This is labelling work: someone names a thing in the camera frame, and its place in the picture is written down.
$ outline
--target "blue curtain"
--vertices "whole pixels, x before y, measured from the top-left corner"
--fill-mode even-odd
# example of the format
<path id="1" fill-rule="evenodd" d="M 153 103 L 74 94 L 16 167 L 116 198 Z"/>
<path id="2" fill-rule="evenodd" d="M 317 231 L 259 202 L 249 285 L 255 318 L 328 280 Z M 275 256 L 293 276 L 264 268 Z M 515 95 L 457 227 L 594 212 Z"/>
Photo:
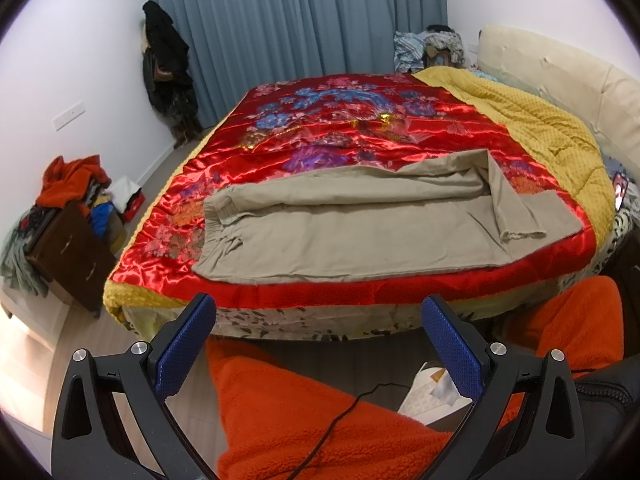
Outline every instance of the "blue curtain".
<path id="1" fill-rule="evenodd" d="M 203 126 L 250 88 L 394 70 L 395 30 L 447 23 L 446 0 L 155 0 L 190 46 Z"/>

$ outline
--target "light switch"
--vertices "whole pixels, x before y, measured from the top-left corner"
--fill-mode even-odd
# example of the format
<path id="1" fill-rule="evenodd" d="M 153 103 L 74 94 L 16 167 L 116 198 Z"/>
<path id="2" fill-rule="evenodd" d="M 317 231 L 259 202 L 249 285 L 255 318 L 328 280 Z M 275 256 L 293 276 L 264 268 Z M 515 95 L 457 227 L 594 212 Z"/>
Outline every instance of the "light switch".
<path id="1" fill-rule="evenodd" d="M 60 130 L 82 114 L 84 114 L 84 103 L 80 102 L 73 108 L 69 108 L 69 110 L 53 119 L 53 125 L 55 126 L 56 131 Z"/>

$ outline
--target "orange fleece blanket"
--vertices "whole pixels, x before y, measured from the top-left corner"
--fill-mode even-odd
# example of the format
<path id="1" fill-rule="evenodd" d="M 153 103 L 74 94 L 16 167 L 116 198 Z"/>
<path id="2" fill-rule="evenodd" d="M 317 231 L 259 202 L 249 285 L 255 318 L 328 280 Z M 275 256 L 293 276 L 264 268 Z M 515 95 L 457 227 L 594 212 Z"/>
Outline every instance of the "orange fleece blanket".
<path id="1" fill-rule="evenodd" d="M 51 161 L 42 175 L 42 190 L 36 199 L 41 207 L 59 207 L 62 209 L 71 200 L 80 200 L 89 187 L 91 177 L 100 184 L 110 183 L 110 179 L 100 166 L 100 155 L 78 158 L 65 162 L 60 155 Z M 79 204 L 86 216 L 89 208 Z"/>
<path id="2" fill-rule="evenodd" d="M 603 276 L 584 280 L 539 308 L 512 314 L 504 334 L 539 356 L 562 349 L 572 370 L 619 361 L 623 325 L 616 284 Z M 211 337 L 207 356 L 229 445 L 218 462 L 223 480 L 286 480 L 353 402 L 245 342 Z M 502 424 L 516 416 L 522 397 L 511 398 Z M 414 480 L 450 436 L 361 401 L 296 480 Z"/>

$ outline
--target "drawer handle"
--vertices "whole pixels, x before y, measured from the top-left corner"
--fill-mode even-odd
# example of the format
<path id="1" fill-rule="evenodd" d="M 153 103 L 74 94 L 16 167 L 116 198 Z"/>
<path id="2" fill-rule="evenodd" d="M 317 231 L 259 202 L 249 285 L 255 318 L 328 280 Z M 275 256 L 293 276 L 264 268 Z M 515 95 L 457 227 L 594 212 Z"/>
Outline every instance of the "drawer handle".
<path id="1" fill-rule="evenodd" d="M 88 282 L 91 279 L 91 277 L 94 275 L 94 272 L 95 272 L 95 262 L 94 262 L 93 266 L 91 267 L 91 272 L 89 272 L 89 275 L 84 280 L 86 282 Z"/>
<path id="2" fill-rule="evenodd" d="M 70 235 L 69 236 L 69 240 L 66 241 L 65 246 L 62 248 L 62 250 L 60 251 L 60 254 L 63 254 L 68 248 L 69 248 L 69 244 L 71 243 L 71 240 L 73 240 L 74 236 Z"/>

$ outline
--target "zipper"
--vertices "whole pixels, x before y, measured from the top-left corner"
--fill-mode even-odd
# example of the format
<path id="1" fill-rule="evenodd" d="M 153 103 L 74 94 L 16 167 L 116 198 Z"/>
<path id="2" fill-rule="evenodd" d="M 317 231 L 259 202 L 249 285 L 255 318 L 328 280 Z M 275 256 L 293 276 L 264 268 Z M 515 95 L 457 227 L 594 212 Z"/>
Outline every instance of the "zipper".
<path id="1" fill-rule="evenodd" d="M 634 400 L 628 390 L 620 384 L 607 381 L 584 381 L 575 383 L 578 396 L 584 400 L 602 400 L 614 405 L 623 414 L 631 411 Z"/>

